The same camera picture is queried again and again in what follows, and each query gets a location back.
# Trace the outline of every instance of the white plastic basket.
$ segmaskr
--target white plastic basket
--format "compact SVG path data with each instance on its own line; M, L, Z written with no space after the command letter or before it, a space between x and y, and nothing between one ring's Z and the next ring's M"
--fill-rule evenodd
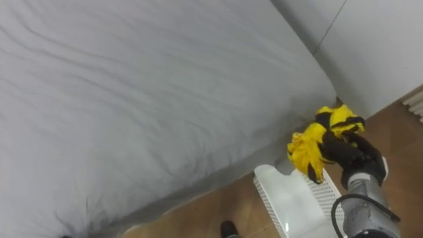
M319 185L297 170L283 175L271 165L261 165L254 173L254 184L280 237L337 237L330 210L340 193L326 171L325 181ZM342 227L341 205L336 210L336 220Z

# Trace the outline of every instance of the metal robot arm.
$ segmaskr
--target metal robot arm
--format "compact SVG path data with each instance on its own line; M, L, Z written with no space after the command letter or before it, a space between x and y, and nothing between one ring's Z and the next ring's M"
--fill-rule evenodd
M348 179L348 194L359 194L389 209L378 181L368 173L356 173ZM344 232L351 238L400 238L399 218L361 198L341 202L345 213Z
M332 224L342 237L335 220L336 208L342 205L343 230L348 238L400 238L400 218L390 209L381 189L388 174L387 162L378 149L355 133L344 139L326 133L321 151L342 168L341 182L348 191L332 207Z

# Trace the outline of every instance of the mattress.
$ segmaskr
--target mattress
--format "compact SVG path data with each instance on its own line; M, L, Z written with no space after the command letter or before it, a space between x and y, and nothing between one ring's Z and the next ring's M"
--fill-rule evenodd
M155 219L335 97L267 0L4 0L0 42L1 238Z

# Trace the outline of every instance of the black shoe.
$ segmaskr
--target black shoe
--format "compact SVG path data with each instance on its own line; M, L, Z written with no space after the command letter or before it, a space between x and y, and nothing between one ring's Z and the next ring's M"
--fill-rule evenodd
M229 238L232 236L234 237L237 236L238 231L237 231L237 228L235 227L235 224L232 221L224 221L220 225L220 234L222 238Z

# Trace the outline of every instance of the yellow and black cloth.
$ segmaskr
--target yellow and black cloth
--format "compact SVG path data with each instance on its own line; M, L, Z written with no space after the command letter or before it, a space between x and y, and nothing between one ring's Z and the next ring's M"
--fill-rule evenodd
M323 137L332 133L342 139L344 132L363 132L364 119L355 115L345 104L339 108L322 107L315 121L303 133L294 133L288 144L288 157L295 168L317 184L323 182L325 163L333 163L322 153Z

